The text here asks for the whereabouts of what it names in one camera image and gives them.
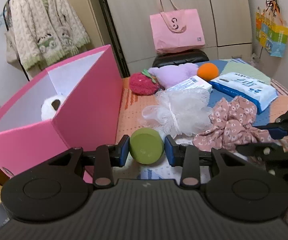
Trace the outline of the green round soft ball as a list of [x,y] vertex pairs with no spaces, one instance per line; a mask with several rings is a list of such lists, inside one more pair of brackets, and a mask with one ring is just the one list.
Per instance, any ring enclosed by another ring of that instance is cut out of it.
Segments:
[[164,142],[160,134],[151,128],[140,128],[130,137],[130,154],[140,164],[157,162],[164,152]]

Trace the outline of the large blue wet wipes pack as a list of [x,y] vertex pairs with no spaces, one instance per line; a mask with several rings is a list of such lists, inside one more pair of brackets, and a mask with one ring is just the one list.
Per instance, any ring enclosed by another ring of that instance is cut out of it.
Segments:
[[243,74],[230,72],[220,75],[209,82],[212,87],[231,97],[242,96],[257,107],[260,114],[272,101],[278,98],[277,90],[263,81]]

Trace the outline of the pink floral cloth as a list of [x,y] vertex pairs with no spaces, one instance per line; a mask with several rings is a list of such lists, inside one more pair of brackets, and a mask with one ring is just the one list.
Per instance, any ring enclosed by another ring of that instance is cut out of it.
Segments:
[[235,151],[239,145],[273,142],[268,130],[252,126],[256,115],[256,105],[246,98],[236,96],[232,101],[222,98],[209,116],[212,127],[197,134],[193,144],[210,152],[213,148]]

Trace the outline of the white mesh bath sponge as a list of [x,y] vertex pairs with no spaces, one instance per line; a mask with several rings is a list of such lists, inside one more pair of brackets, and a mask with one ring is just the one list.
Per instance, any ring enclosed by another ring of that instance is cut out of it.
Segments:
[[192,137],[211,128],[210,93],[203,88],[164,90],[155,94],[156,105],[146,106],[139,121],[163,136]]

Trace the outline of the small white tissue pack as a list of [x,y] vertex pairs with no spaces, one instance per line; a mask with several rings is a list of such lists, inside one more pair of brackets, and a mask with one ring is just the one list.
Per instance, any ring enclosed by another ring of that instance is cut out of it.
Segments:
[[173,90],[185,90],[185,89],[194,89],[194,88],[202,88],[207,90],[208,92],[212,91],[212,85],[207,81],[203,80],[201,77],[197,75],[186,79],[185,81],[178,83],[177,85],[170,87],[167,91]]

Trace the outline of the red strawberry plush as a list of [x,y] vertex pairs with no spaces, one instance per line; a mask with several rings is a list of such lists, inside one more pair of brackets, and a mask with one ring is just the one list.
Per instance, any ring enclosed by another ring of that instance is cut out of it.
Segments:
[[156,78],[144,69],[130,76],[129,88],[137,95],[153,95],[160,89],[160,85]]

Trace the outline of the purple plush toy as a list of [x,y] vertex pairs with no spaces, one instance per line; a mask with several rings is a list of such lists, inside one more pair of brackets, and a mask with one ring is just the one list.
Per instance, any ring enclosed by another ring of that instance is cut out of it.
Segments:
[[151,67],[148,69],[148,73],[154,76],[161,87],[164,89],[169,89],[195,76],[198,71],[198,65],[194,63],[184,63],[178,66],[176,65],[166,65],[163,67]]

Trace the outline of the orange soft ball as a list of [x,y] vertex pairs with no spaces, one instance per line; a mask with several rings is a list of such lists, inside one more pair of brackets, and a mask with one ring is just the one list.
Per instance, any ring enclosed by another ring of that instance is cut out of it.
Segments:
[[211,81],[219,76],[219,69],[213,63],[204,63],[198,67],[197,76],[205,81]]

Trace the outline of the white panda plush toy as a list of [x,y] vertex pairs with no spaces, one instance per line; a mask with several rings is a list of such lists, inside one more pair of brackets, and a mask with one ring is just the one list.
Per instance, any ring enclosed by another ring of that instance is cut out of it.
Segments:
[[59,107],[64,103],[66,97],[62,94],[54,95],[50,98],[44,100],[43,105],[41,106],[41,120],[52,119]]

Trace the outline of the pink storage box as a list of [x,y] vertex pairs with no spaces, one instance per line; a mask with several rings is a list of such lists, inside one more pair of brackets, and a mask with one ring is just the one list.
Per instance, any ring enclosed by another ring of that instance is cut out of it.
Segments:
[[[72,147],[114,144],[122,92],[109,45],[46,68],[0,107],[0,169],[13,177]],[[57,94],[64,103],[42,121],[44,100]]]

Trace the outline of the colourful hanging gift bag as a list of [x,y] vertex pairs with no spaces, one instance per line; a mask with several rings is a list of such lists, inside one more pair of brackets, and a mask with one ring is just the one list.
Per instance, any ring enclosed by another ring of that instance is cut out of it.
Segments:
[[256,12],[256,39],[270,56],[282,58],[288,41],[288,24],[283,19],[278,0],[266,0]]

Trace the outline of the black suitcase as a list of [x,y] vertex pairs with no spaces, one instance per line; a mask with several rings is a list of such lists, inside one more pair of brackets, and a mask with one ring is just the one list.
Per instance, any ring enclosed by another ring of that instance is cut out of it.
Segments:
[[205,52],[199,49],[182,51],[180,53],[159,55],[154,59],[152,67],[161,68],[167,65],[185,64],[185,63],[200,63],[209,61]]

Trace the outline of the pink tote bag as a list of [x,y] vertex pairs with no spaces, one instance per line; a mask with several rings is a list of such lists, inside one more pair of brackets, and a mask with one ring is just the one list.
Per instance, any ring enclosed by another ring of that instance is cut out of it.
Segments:
[[165,12],[159,0],[160,12],[150,16],[151,30],[157,54],[173,54],[203,47],[206,42],[197,9]]

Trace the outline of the beige wardrobe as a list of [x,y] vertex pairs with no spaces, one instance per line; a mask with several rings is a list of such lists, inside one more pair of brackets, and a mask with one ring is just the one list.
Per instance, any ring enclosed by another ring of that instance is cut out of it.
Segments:
[[252,53],[248,0],[104,0],[129,74],[159,54],[200,48],[211,60]]

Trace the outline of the cream knitted cardigan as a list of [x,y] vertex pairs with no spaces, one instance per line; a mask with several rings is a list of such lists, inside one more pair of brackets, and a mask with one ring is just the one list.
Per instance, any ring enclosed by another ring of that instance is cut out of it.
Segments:
[[79,54],[91,43],[69,0],[10,0],[15,46],[26,72]]

